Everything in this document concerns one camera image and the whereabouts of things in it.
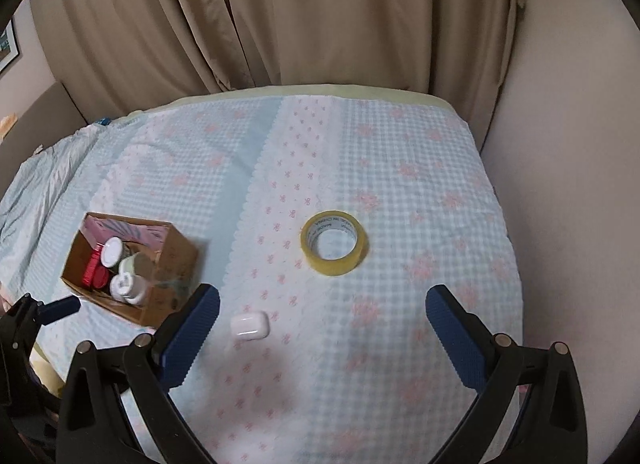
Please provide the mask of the white lid green jar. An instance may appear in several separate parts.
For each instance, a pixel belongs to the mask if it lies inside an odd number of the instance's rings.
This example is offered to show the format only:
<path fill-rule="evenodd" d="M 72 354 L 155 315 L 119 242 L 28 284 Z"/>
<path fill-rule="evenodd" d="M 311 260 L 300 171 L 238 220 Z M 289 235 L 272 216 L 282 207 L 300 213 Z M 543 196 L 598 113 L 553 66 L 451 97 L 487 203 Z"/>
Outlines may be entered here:
<path fill-rule="evenodd" d="M 119 237 L 108 238 L 102 245 L 102 264 L 111 273 L 134 273 L 134 257 L 140 252 L 139 248 L 122 241 Z"/>

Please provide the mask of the white pump bottle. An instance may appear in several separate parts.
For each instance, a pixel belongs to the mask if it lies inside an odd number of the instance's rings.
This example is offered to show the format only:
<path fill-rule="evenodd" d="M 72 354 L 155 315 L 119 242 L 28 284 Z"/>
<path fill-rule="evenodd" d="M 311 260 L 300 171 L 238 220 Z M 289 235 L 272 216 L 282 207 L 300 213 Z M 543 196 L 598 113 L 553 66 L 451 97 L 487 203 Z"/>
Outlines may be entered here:
<path fill-rule="evenodd" d="M 134 273 L 119 273 L 110 282 L 110 293 L 117 302 L 141 307 L 148 294 L 149 282 Z"/>

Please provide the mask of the white earbuds case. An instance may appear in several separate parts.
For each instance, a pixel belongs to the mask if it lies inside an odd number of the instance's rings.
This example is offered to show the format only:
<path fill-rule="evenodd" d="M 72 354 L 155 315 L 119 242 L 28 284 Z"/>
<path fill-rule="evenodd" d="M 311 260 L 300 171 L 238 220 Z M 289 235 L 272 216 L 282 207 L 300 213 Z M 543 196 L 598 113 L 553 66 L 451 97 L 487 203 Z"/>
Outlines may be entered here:
<path fill-rule="evenodd" d="M 240 342 L 258 341 L 270 334 L 269 317 L 265 311 L 252 311 L 233 316 L 230 320 L 232 337 Z"/>

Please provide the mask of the framed wall picture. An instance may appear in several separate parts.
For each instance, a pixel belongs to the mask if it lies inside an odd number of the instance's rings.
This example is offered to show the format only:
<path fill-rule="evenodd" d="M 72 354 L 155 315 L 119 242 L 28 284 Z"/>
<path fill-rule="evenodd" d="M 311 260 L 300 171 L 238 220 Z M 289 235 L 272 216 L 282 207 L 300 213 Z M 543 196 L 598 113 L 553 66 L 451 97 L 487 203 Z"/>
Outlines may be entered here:
<path fill-rule="evenodd" d="M 20 56 L 20 47 L 14 33 L 13 20 L 10 20 L 0 36 L 0 73 L 6 71 Z"/>

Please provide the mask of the brown cardboard box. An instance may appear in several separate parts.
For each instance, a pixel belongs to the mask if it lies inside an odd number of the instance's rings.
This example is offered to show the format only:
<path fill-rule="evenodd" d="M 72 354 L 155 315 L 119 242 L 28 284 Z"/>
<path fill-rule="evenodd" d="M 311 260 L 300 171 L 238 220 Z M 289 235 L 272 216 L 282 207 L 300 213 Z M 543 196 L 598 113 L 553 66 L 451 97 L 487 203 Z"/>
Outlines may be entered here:
<path fill-rule="evenodd" d="M 167 221 L 89 212 L 61 279 L 110 313 L 157 328 L 189 297 L 197 261 L 195 244 Z"/>

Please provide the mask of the beige curtain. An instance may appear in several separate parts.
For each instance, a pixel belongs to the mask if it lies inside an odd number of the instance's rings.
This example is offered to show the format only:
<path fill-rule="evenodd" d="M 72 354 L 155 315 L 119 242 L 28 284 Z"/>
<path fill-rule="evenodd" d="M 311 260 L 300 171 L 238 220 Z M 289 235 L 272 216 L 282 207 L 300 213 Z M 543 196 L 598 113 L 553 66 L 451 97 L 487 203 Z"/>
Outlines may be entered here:
<path fill-rule="evenodd" d="M 86 117 L 267 85 L 446 99 L 483 143 L 524 0 L 30 0 Z"/>

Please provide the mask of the brown headboard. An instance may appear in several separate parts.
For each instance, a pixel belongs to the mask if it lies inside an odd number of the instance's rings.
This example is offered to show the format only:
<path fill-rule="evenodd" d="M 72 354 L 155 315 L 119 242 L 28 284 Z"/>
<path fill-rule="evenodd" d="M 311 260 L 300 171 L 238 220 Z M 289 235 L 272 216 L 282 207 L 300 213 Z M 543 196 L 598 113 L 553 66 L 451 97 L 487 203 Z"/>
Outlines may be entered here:
<path fill-rule="evenodd" d="M 17 120 L 2 140 L 1 195 L 6 193 L 22 163 L 38 147 L 51 147 L 87 124 L 65 86 L 55 82 Z"/>

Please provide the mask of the yellow packing tape roll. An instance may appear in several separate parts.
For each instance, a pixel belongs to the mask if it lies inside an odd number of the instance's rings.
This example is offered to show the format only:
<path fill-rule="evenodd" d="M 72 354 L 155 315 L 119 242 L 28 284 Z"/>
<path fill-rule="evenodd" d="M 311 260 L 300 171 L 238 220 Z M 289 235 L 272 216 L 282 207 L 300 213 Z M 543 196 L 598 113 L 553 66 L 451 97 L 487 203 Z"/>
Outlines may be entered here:
<path fill-rule="evenodd" d="M 325 276 L 346 275 L 367 256 L 369 240 L 355 217 L 339 210 L 311 216 L 300 232 L 308 265 Z"/>

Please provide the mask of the light blue patterned bedsheet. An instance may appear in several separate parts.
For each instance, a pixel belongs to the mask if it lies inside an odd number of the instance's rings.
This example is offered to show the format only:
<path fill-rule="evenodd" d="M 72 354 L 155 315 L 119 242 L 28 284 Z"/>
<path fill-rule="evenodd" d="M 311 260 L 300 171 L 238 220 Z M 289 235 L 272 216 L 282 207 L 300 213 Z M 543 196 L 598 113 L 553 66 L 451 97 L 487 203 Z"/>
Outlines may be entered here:
<path fill-rule="evenodd" d="M 11 299 L 68 294 L 89 212 L 168 221 L 195 244 L 220 316 L 171 396 L 221 463 L 425 463 L 473 400 L 427 290 L 522 333 L 501 207 L 468 125 L 434 97 L 271 90 L 89 125 L 2 198 Z"/>

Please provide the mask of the red silver can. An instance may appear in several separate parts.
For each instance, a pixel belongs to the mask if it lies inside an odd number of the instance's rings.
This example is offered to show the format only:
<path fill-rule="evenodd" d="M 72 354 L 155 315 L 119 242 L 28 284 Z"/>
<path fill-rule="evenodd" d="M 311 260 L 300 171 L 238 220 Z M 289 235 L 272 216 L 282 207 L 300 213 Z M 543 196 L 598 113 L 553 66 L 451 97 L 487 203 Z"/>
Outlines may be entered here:
<path fill-rule="evenodd" d="M 103 291 L 112 279 L 110 269 L 102 264 L 101 255 L 102 247 L 94 249 L 82 273 L 81 284 L 87 289 Z"/>

